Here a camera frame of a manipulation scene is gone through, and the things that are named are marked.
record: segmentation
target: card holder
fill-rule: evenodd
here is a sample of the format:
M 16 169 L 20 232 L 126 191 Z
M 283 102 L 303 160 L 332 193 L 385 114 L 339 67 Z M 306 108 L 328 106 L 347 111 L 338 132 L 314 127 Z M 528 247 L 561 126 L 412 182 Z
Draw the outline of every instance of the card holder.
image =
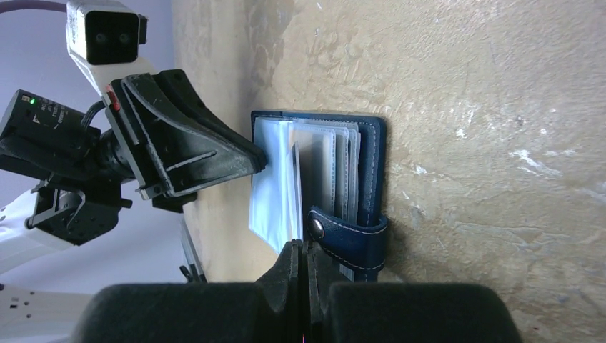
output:
M 387 125 L 384 119 L 347 114 L 315 114 L 296 111 L 253 111 L 256 118 L 313 119 L 357 124 L 360 133 L 358 163 L 358 212 L 353 224 L 322 211 L 307 212 L 307 232 L 328 255 L 354 271 L 355 281 L 376 281 L 384 267 L 388 220 L 381 213 Z

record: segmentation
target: cable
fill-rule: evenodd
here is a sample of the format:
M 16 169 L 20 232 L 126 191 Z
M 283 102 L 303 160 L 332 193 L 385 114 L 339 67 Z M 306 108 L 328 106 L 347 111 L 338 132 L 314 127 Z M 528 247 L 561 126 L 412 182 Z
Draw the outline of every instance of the cable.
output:
M 43 9 L 46 11 L 67 12 L 67 5 L 54 1 L 9 0 L 0 1 L 0 14 L 20 9 Z
M 103 101 L 95 102 L 93 106 L 91 106 L 91 108 L 89 108 L 89 110 L 86 111 L 86 113 L 82 117 L 82 121 L 80 121 L 82 127 L 89 127 L 93 121 L 94 116 L 102 109 L 105 109 L 105 103 Z

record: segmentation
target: beige surface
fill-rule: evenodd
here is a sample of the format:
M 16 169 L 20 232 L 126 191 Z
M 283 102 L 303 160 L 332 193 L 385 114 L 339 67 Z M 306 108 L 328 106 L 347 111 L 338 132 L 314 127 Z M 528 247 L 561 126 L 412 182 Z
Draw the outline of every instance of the beige surface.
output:
M 177 63 L 249 136 L 251 109 L 389 121 L 387 266 L 479 282 L 528 342 L 606 341 L 606 5 L 601 1 L 174 2 Z M 249 178 L 187 207 L 213 280 L 274 256 Z

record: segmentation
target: camera lens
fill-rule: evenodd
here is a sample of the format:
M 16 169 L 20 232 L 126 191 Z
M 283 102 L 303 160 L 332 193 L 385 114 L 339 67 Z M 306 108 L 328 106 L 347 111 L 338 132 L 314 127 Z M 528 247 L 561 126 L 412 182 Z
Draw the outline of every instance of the camera lens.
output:
M 128 44 L 131 41 L 131 37 L 128 34 L 121 34 L 120 35 L 120 43 L 122 44 Z
M 107 42 L 107 36 L 104 34 L 97 34 L 95 39 L 99 44 L 105 44 Z

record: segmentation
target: metal snap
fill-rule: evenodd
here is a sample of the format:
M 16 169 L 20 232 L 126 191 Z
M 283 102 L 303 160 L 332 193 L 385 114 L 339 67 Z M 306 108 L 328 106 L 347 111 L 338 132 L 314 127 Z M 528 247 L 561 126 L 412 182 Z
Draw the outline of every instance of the metal snap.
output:
M 322 226 L 322 223 L 320 222 L 320 220 L 312 219 L 309 222 L 309 230 L 312 232 L 312 234 L 315 236 L 315 238 L 317 238 L 317 239 L 324 238 L 324 227 Z

